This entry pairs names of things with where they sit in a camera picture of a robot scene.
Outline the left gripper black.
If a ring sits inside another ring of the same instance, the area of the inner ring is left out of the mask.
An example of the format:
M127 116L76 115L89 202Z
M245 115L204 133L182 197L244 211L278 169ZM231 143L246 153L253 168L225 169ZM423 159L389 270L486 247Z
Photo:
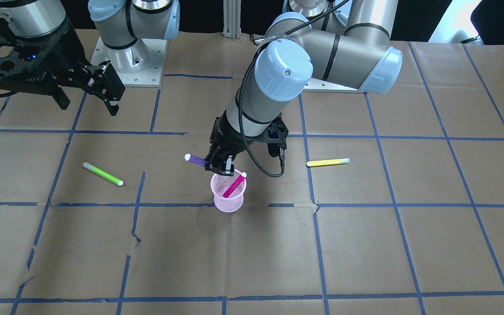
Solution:
M284 159L287 136L288 128L282 120L282 113L268 124L260 135L253 137L242 136L230 125L226 114L218 116L210 136L211 146L205 157L205 170L220 173L221 176L232 177L234 175L233 161L237 154L245 151L244 140L248 145L251 145L252 142L266 143L270 156L273 158L282 156Z

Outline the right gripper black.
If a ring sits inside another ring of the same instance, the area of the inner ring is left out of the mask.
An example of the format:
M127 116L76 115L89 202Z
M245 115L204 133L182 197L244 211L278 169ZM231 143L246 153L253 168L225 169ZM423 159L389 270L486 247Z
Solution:
M118 113L126 89L110 61L88 62L70 20L33 38L17 36L7 20L0 20L0 89L50 95L61 110L67 110L70 99L62 86L89 87L111 116Z

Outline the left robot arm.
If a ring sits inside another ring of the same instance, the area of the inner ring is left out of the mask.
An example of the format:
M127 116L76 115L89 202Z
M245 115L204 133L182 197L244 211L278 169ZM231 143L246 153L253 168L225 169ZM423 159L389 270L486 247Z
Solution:
M240 87L216 118L205 170L234 175L247 152L269 177L285 170L288 128L282 111L312 78L383 94L396 82L403 56L390 46L396 0L290 0L268 27Z

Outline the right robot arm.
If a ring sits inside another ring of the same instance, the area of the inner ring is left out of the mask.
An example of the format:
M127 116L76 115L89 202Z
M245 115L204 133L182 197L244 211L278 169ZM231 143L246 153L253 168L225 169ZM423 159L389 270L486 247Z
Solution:
M118 113L120 74L151 65L145 39L172 40L178 0L0 0L0 98L18 92L70 105L78 88Z

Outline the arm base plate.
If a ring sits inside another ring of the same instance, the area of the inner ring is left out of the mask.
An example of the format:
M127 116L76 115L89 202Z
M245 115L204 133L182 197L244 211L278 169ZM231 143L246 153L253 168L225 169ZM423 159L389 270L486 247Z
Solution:
M310 78L306 82L304 92L342 92L342 93L364 93L357 88L342 86L341 84L335 84L331 82L326 82L324 80L319 80L317 78Z
M110 60L126 87L159 88L169 42L157 38L139 38L129 48L114 50L106 47L98 38L91 62L98 64Z

